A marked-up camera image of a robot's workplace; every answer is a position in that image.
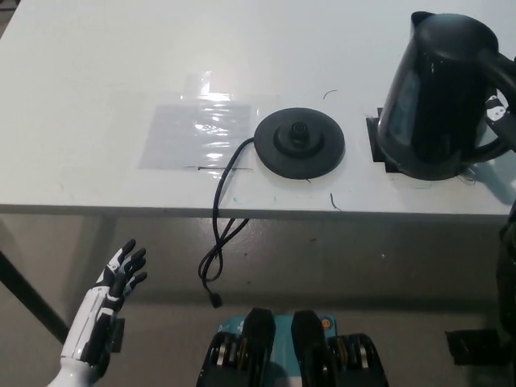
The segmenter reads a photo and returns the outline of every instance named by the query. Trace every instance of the kettle spout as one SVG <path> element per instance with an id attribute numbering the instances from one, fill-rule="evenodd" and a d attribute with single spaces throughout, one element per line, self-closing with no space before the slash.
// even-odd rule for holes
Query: kettle spout
<path id="1" fill-rule="evenodd" d="M 412 28 L 416 28 L 424 19 L 434 16 L 431 12 L 418 11 L 414 12 L 410 16 L 410 21 L 412 22 Z"/>

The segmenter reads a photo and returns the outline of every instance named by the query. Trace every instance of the kettle lid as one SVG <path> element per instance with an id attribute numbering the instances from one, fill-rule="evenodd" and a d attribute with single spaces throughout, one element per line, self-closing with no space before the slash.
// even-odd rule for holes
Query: kettle lid
<path id="1" fill-rule="evenodd" d="M 465 15 L 432 15 L 418 25 L 414 38 L 420 49 L 438 60 L 473 62 L 485 48 L 498 52 L 494 32 Z"/>

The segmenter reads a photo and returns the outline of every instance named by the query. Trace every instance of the robot finger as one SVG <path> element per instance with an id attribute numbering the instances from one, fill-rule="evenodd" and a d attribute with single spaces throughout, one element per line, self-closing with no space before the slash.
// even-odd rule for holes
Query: robot finger
<path id="1" fill-rule="evenodd" d="M 114 281 L 114 284 L 110 287 L 109 293 L 102 302 L 101 310 L 112 310 L 113 314 L 120 311 L 123 306 L 125 290 L 127 282 L 127 276 L 125 273 L 119 273 Z"/>
<path id="2" fill-rule="evenodd" d="M 114 284 L 114 279 L 119 271 L 120 265 L 125 261 L 125 256 L 131 252 L 135 247 L 136 241 L 134 239 L 129 240 L 122 248 L 120 248 L 113 258 L 108 262 L 107 266 L 102 270 L 102 273 L 95 282 L 95 287 L 107 287 L 110 288 Z"/>
<path id="3" fill-rule="evenodd" d="M 116 254 L 114 254 L 113 258 L 107 264 L 107 267 L 111 269 L 115 274 L 120 269 L 120 266 L 126 260 L 127 254 L 129 254 L 133 248 L 136 246 L 136 241 L 134 239 L 130 239 L 126 244 L 120 248 Z"/>
<path id="4" fill-rule="evenodd" d="M 127 297 L 131 292 L 135 289 L 135 287 L 142 281 L 147 278 L 147 272 L 140 273 L 134 277 L 132 277 L 127 283 L 125 289 L 123 290 L 123 295 Z"/>
<path id="5" fill-rule="evenodd" d="M 127 278 L 132 278 L 138 270 L 140 270 L 143 266 L 145 266 L 146 263 L 147 263 L 147 260 L 145 258 L 136 261 L 132 265 L 131 270 L 129 270 L 129 273 L 127 273 Z"/>
<path id="6" fill-rule="evenodd" d="M 127 278 L 131 278 L 135 271 L 139 270 L 138 268 L 134 269 L 134 267 L 138 266 L 140 261 L 145 260 L 144 257 L 146 252 L 147 250 L 141 248 L 140 250 L 126 258 L 125 261 L 122 263 L 122 267 L 120 268 L 120 270 L 127 274 Z"/>

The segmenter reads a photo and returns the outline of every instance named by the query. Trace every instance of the scratch on table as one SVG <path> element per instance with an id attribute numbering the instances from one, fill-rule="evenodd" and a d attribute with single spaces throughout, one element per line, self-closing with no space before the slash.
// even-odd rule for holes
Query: scratch on table
<path id="1" fill-rule="evenodd" d="M 340 208 L 338 208 L 336 205 L 335 205 L 335 202 L 333 200 L 333 194 L 330 193 L 330 200 L 331 200 L 331 205 L 333 206 L 334 209 L 336 210 L 339 210 L 340 212 L 343 212 Z"/>
<path id="2" fill-rule="evenodd" d="M 223 171 L 224 169 L 226 169 L 226 167 L 200 167 L 200 166 L 196 166 L 196 165 L 189 165 L 184 168 L 185 169 L 196 169 L 198 171 L 205 171 L 205 170 Z M 253 170 L 252 168 L 239 168 L 239 167 L 231 168 L 231 171 L 252 171 L 252 170 Z"/>
<path id="3" fill-rule="evenodd" d="M 324 96 L 322 97 L 322 99 L 326 99 L 326 96 L 329 94 L 329 93 L 334 93 L 335 91 L 338 91 L 338 90 L 330 90 L 330 91 L 327 91 Z"/>

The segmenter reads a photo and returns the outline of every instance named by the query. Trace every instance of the table leg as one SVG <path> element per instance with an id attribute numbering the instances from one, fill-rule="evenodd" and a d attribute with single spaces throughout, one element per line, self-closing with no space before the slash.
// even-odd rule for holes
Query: table leg
<path id="1" fill-rule="evenodd" d="M 18 298 L 53 336 L 64 344 L 68 327 L 16 267 L 0 252 L 0 281 Z"/>

